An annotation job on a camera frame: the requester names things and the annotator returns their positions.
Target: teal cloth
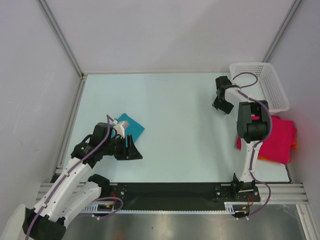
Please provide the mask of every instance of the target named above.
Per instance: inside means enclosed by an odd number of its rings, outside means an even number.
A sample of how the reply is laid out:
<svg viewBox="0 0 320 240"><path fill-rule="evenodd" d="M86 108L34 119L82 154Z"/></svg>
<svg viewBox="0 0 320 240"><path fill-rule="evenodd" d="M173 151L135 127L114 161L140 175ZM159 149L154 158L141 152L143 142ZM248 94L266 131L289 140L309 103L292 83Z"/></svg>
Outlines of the teal cloth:
<svg viewBox="0 0 320 240"><path fill-rule="evenodd" d="M118 119L116 118L116 120L118 122L127 121L129 123L129 126L125 129L124 134L126 136L132 135L134 142L137 141L142 132L145 130L143 126L129 117L126 113L123 113Z"/></svg>

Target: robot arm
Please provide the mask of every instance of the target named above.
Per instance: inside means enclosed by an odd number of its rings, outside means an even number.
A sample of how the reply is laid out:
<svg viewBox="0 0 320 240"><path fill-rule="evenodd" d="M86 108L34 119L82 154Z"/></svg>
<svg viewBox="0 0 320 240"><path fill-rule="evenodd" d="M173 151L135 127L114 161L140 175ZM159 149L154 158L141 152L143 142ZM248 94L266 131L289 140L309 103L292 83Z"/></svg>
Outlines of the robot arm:
<svg viewBox="0 0 320 240"><path fill-rule="evenodd" d="M237 113L236 129L241 138L241 152L234 180L239 184L252 183L250 170L254 173L262 140L270 130L268 112L259 103L252 101L252 98L248 99L240 94L239 86L232 84L227 76L218 77L215 83L217 97L212 105L226 114L230 114L231 111ZM260 100L260 102L268 108L267 101ZM254 187L254 183L246 185L250 187L240 187L238 192L251 191Z"/></svg>
<svg viewBox="0 0 320 240"><path fill-rule="evenodd" d="M117 129L121 130L123 126L123 122L120 122ZM107 128L107 123L98 123L94 128L93 134L88 135L81 143L75 146L66 168L47 194L33 209L25 209L25 220L22 227L25 234L38 214L31 229L30 237L34 240L61 240L66 228L82 209L95 199L110 195L110 181L98 174L89 177L82 189L73 194L78 183L84 176L93 171L96 163L106 155L114 156L117 160L143 158L136 149L132 136L124 136L124 131L121 131L115 137L111 137L110 134L97 151L79 164L79 161L106 137Z"/></svg>

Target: gray wall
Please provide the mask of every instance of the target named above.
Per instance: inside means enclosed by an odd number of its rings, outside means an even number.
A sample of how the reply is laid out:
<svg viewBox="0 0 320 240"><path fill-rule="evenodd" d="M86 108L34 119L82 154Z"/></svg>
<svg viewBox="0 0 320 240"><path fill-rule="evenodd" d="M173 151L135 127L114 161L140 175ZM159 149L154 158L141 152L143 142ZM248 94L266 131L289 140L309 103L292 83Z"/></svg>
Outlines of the gray wall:
<svg viewBox="0 0 320 240"><path fill-rule="evenodd" d="M320 227L320 1L305 0L271 59L296 123L294 176L303 182Z"/></svg>
<svg viewBox="0 0 320 240"><path fill-rule="evenodd" d="M123 73L261 61L294 0L47 2L85 73Z"/></svg>
<svg viewBox="0 0 320 240"><path fill-rule="evenodd" d="M79 79L35 0L0 1L0 234L53 169Z"/></svg>

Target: purple cable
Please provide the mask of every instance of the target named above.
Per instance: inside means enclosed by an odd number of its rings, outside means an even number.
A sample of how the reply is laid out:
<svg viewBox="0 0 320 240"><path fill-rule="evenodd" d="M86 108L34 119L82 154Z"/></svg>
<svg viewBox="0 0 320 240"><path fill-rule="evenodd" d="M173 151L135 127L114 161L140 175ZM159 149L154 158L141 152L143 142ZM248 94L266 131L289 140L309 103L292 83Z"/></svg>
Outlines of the purple cable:
<svg viewBox="0 0 320 240"><path fill-rule="evenodd" d="M93 202L96 202L96 201L102 201L102 200L118 200L120 203L121 203L121 206L117 209L117 210L114 210L113 212L109 213L108 215L105 215L105 216L98 216L98 217L95 217L96 219L99 218L99 219L106 219L106 218L109 218L111 217L112 215L116 214L117 212L119 212L123 206L124 206L124 201L119 198L119 197L116 197L116 196L107 196L107 197L101 197L101 198L97 198L96 200L94 200ZM78 215L80 218L81 217L93 217L92 214L81 214L81 215Z"/></svg>
<svg viewBox="0 0 320 240"><path fill-rule="evenodd" d="M245 85L245 86L240 87L240 89L247 88L247 87L251 87L251 86L255 85L255 84L258 82L258 76L255 75L255 74L252 73L252 72L241 72L241 73L239 73L238 75L236 75L232 80L234 80L235 78L237 78L238 76L240 76L240 75L242 75L242 74L250 74L250 75L254 76L256 80L255 80L255 82L252 83L252 84L249 84L249 85ZM270 121L270 129L269 129L268 134L265 136L264 139L258 141L258 142L253 146L253 150L252 150L252 154L251 154L251 158L250 158L249 172L250 172L250 175L251 175L252 179L255 180L255 181L256 181L257 183L259 183L259 184L265 185L265 186L268 188L268 191L269 191L268 197L267 197L265 203L264 203L264 204L262 205L262 207L260 207L257 211L255 211L255 212L253 212L253 213L251 213L251 214L249 215L249 216L252 216L252 215L255 215L255 214L257 214L258 212L260 212L260 211L268 204L268 202L269 202L269 200L270 200L270 198L271 198L271 188L270 188L270 186L269 186L267 183L256 179L256 177L255 177L254 174L252 173L252 170L253 170L253 164L254 164L254 156L255 156L255 152L256 152L256 151L255 151L255 148L256 148L260 143L266 141L266 140L270 137L270 135L271 135L271 133L272 133L273 125L272 125L272 117L271 117L271 114L270 114L270 112L269 112L269 109L266 107L266 105L264 105L262 102L260 102L260 101L258 101L258 100L255 100L255 99L249 97L248 95L244 94L244 93L243 93L242 91L240 91L239 89L238 89L237 92L238 92L240 95L242 95L243 97L245 97L246 99L260 104L261 107L264 108L264 110L267 112L268 117L269 117L269 121Z"/></svg>
<svg viewBox="0 0 320 240"><path fill-rule="evenodd" d="M239 87L240 89L252 87L253 85L255 85L255 84L259 81L258 76L255 75L255 74L252 73L252 72L249 72L249 71L244 71L244 72L239 73L238 75L235 75L235 76L232 78L232 80L235 80L237 77L239 77L240 75L243 75L243 74L250 74L250 75L254 76L254 77L255 77L255 82L254 82L254 83L251 83L251 84L249 84L249 85L240 86L240 87Z"/></svg>
<svg viewBox="0 0 320 240"><path fill-rule="evenodd" d="M108 139L109 137L109 133L110 133L110 120L113 121L113 119L109 116L106 115L106 119L107 119L107 131L106 131L106 135L104 137L104 139L91 151L89 152L85 157L83 157L81 160L79 160L73 167L71 167L67 173L70 174L77 166L79 166L83 161L85 161L87 158L89 158L93 153L95 153L95 151L98 150L98 148L100 148L102 146L102 144L104 144L104 142ZM52 196L56 193L57 189L59 188L59 186L63 183L63 181L67 178L67 175L64 175L60 181L57 183L57 185L53 188L53 190L51 191L51 193L49 194L49 196L47 197L47 199L44 201L44 204L48 204L48 202L50 201L50 199L52 198ZM34 216L34 218L32 219L28 230L26 232L25 235L25 240L29 239L30 233L31 233L31 229L33 228L36 220L38 219L39 215L41 214L41 212L44 210L44 206L42 206L39 211L36 213L36 215Z"/></svg>

